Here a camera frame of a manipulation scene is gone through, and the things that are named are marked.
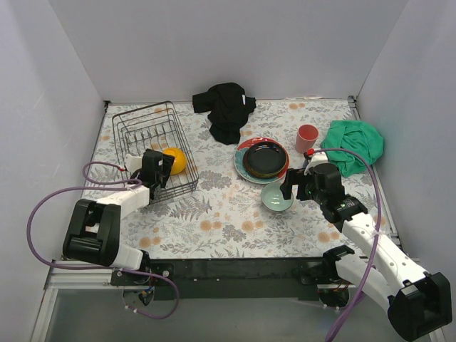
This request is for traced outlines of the large white plate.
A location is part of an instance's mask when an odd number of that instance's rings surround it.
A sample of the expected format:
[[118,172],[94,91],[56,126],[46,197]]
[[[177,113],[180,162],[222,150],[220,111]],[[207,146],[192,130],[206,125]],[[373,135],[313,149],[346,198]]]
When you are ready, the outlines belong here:
[[285,152],[287,154],[288,160],[287,160],[284,168],[279,172],[279,174],[277,174],[273,177],[268,177],[268,176],[261,177],[261,176],[254,174],[251,170],[246,168],[245,156],[244,156],[246,151],[252,145],[254,145],[256,143],[262,143],[262,142],[268,142],[268,141],[273,142],[273,143],[278,143],[277,141],[275,141],[271,138],[251,138],[251,139],[245,140],[244,142],[242,142],[241,144],[239,144],[237,146],[237,149],[234,154],[234,166],[235,166],[236,171],[239,173],[239,175],[242,178],[244,178],[250,182],[253,182],[255,184],[258,184],[258,185],[266,185],[266,184],[280,180],[286,174],[286,169],[289,166],[289,156],[288,156],[287,151],[285,151]]

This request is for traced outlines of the black plate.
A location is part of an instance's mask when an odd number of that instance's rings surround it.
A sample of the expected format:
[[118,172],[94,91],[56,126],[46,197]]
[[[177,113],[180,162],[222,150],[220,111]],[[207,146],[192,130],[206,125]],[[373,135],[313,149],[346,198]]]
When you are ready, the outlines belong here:
[[273,177],[284,168],[288,157],[278,143],[258,142],[245,153],[246,168],[261,177]]

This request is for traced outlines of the pink cup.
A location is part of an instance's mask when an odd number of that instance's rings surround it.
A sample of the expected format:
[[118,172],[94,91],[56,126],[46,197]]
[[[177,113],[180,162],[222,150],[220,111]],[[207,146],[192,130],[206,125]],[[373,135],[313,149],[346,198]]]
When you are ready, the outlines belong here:
[[311,149],[319,136],[318,129],[309,124],[302,125],[297,132],[296,136],[296,151],[304,153]]

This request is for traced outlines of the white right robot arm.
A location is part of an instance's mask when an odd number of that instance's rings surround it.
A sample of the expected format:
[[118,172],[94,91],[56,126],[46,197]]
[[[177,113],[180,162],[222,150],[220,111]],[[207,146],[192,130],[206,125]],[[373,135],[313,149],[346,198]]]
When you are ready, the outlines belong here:
[[389,237],[375,230],[372,216],[355,197],[346,194],[335,165],[321,163],[309,170],[289,169],[280,186],[284,199],[298,187],[298,200],[319,204],[327,221],[348,237],[368,257],[373,268],[347,246],[323,255],[323,277],[331,282],[347,280],[387,313],[394,330],[414,341],[452,322],[451,288],[440,272],[431,274],[410,259]]

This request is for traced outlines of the white green patterned bowl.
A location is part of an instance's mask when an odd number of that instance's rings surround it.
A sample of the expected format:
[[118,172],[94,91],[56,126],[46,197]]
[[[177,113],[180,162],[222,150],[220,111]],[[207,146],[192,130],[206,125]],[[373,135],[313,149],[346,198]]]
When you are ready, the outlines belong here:
[[284,199],[280,190],[281,184],[278,182],[267,184],[261,191],[261,201],[263,205],[273,212],[283,212],[288,210],[293,199]]

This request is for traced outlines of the yellow bowl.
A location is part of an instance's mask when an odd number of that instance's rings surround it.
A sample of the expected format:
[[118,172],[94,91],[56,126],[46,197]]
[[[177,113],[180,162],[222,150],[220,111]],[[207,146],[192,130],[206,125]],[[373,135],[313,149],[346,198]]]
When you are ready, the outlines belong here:
[[185,170],[187,166],[187,157],[181,149],[177,147],[168,147],[163,150],[163,153],[165,155],[174,157],[170,172],[171,175],[178,175]]

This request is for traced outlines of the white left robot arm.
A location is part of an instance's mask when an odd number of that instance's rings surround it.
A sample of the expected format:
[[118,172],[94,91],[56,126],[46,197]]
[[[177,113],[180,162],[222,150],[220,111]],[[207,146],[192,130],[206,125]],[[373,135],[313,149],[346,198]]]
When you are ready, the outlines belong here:
[[148,149],[125,190],[97,200],[77,201],[64,239],[63,255],[99,266],[127,269],[134,284],[146,284],[152,269],[143,261],[143,251],[120,243],[120,226],[129,214],[154,200],[157,188],[165,188],[174,160],[171,155]]

